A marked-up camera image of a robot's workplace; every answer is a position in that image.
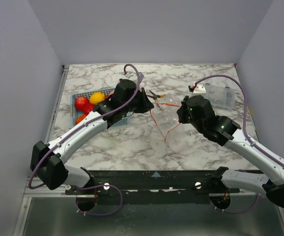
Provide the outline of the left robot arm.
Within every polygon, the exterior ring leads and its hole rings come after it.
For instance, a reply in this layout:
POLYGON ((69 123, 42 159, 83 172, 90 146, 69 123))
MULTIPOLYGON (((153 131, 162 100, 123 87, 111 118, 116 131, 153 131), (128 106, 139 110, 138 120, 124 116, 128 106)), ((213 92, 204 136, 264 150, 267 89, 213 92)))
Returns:
POLYGON ((68 184, 76 186, 83 194, 89 194, 94 187, 90 173, 84 168, 68 167, 66 162, 86 142, 120 121, 125 114, 143 114, 153 107, 139 83, 120 80, 114 93, 96 104, 72 129, 47 144, 39 141, 33 146, 32 175, 37 176, 50 190, 68 184))

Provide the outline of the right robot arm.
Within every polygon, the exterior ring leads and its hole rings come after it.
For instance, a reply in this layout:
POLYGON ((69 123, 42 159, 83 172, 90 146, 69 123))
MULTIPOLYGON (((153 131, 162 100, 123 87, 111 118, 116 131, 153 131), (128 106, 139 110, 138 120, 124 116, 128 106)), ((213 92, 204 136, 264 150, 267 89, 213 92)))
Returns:
POLYGON ((179 122, 191 124, 208 140, 239 154, 261 174, 219 168, 211 188, 218 193, 225 189, 243 189, 262 194, 284 208, 284 158, 251 138, 238 123, 226 116, 217 116, 209 100, 201 95, 185 96, 177 110, 179 122))

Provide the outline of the clear zip bag orange zipper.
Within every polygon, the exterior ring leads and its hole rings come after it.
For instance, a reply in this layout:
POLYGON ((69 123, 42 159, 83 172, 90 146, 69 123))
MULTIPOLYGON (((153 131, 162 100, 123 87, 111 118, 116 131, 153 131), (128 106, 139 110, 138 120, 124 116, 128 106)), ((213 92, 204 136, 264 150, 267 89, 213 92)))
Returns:
POLYGON ((190 124, 178 122, 177 110, 181 107, 178 96, 167 93, 164 98, 158 101, 151 99, 154 109, 150 111, 150 116, 155 128, 151 146, 156 157, 167 157, 170 155, 200 155, 201 153, 217 153, 219 148, 216 144, 209 142, 201 136, 190 124))

